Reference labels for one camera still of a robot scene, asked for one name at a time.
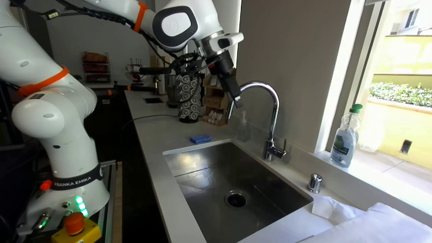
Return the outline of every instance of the white countertop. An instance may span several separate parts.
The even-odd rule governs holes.
[[[151,172],[156,197],[171,241],[206,241],[206,237],[198,221],[195,220],[195,216],[190,209],[190,205],[176,178],[164,159],[164,152],[196,145],[190,140],[190,137],[195,135],[211,135],[213,141],[232,139],[230,126],[217,126],[205,121],[192,124],[182,122],[176,117],[178,109],[169,108],[165,104],[167,97],[164,95],[161,97],[164,102],[146,102],[145,97],[155,97],[155,94],[149,91],[126,90],[126,97],[133,118],[136,118],[136,129],[144,151],[145,163]],[[242,143],[237,140],[233,141],[249,153],[254,153],[256,158],[260,158],[263,147],[259,144]],[[308,175],[294,170],[290,163],[279,159],[271,163],[263,159],[259,160],[272,171],[276,171],[287,178],[287,180],[295,185],[298,189],[310,193],[307,190]],[[341,199],[326,189],[323,189],[322,193]],[[308,203],[307,206],[250,234],[249,237],[244,239],[242,243],[299,241],[334,226],[330,221],[313,214],[311,209],[313,203]]]

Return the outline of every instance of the bottle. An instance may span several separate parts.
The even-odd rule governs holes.
[[[354,151],[358,143],[358,128],[361,125],[360,112],[362,104],[354,104],[350,113],[342,117],[341,126],[337,129],[335,140],[331,148],[331,160],[342,167],[352,164]]]
[[[246,117],[246,109],[242,110],[242,120],[237,129],[236,137],[244,141],[248,141],[250,139],[250,125]]]

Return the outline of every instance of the stainless steel sink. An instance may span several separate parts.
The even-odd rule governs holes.
[[[313,201],[232,141],[165,159],[210,243],[240,241]]]

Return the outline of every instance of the faucet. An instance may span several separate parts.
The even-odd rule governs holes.
[[[269,133],[269,139],[265,143],[264,158],[267,160],[273,160],[273,155],[283,158],[287,155],[287,139],[284,143],[284,149],[279,149],[275,144],[275,128],[276,128],[276,122],[277,122],[279,113],[280,113],[280,105],[281,105],[280,97],[271,85],[268,85],[265,82],[260,82],[260,81],[246,82],[246,83],[241,85],[241,93],[244,93],[245,90],[248,90],[250,87],[263,87],[263,89],[268,90],[272,94],[273,101],[275,101],[273,112],[272,112],[271,133]],[[234,101],[232,101],[232,105],[230,105],[229,118],[233,114],[233,108],[234,108]]]

